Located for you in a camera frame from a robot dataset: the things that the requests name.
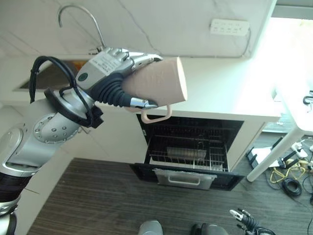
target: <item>mug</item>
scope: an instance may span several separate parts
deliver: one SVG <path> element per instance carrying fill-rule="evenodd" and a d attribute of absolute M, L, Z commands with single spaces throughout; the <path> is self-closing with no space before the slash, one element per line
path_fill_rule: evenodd
<path fill-rule="evenodd" d="M 147 110 L 128 108 L 130 112 L 141 111 L 144 123 L 168 119 L 172 115 L 171 104 L 187 100 L 186 78 L 179 57 L 153 62 L 125 78 L 122 89 L 141 99 L 153 100 L 158 107 L 167 106 L 167 115 L 149 119 Z"/>

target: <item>dishwasher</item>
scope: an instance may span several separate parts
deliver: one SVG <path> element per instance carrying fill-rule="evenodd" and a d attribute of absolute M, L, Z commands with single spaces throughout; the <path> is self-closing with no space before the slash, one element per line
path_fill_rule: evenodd
<path fill-rule="evenodd" d="M 202 190 L 232 190 L 242 180 L 227 165 L 227 149 L 242 122 L 170 117 L 145 124 L 137 117 L 148 145 L 144 163 L 130 164 L 140 180 Z"/>

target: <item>wooden floor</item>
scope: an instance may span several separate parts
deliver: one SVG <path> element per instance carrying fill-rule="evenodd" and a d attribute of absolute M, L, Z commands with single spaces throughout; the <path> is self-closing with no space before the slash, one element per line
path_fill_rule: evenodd
<path fill-rule="evenodd" d="M 268 146 L 278 137 L 262 134 L 255 146 Z M 251 168 L 243 159 L 235 171 L 247 175 Z M 304 191 L 297 200 L 311 208 L 309 198 Z M 283 192 L 271 189 L 264 175 L 254 183 L 243 179 L 231 192 L 202 191 L 140 181 L 127 164 L 74 159 L 28 234 L 136 235 L 142 222 L 157 219 L 165 235 L 187 235 L 194 223 L 204 222 L 241 235 L 228 212 L 237 207 L 277 235 L 306 235 L 311 218 Z"/>

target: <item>power strip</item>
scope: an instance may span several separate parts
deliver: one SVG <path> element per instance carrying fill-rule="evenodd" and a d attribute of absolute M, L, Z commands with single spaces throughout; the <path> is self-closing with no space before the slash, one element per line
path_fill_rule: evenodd
<path fill-rule="evenodd" d="M 296 151 L 296 154 L 300 157 L 300 158 L 306 158 L 308 156 L 308 154 L 306 153 L 306 151 L 304 151 L 304 149 L 302 148 L 302 143 L 298 143 L 295 142 L 292 146 L 291 149 L 293 151 Z"/>
<path fill-rule="evenodd" d="M 212 34 L 245 36 L 250 28 L 248 21 L 213 19 L 210 26 Z"/>

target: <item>mug handle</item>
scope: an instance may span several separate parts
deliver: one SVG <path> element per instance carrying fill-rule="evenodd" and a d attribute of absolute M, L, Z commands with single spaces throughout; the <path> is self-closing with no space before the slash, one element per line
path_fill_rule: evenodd
<path fill-rule="evenodd" d="M 161 118 L 156 118 L 156 119 L 149 119 L 147 117 L 147 111 L 148 111 L 147 109 L 141 110 L 141 120 L 142 120 L 142 122 L 145 123 L 145 124 L 149 124 L 149 123 L 154 123 L 154 122 L 164 121 L 166 119 L 169 119 L 171 117 L 171 115 L 172 115 L 172 107 L 169 104 L 166 105 L 166 107 L 167 107 L 167 114 L 166 114 L 166 116 L 161 117 Z"/>

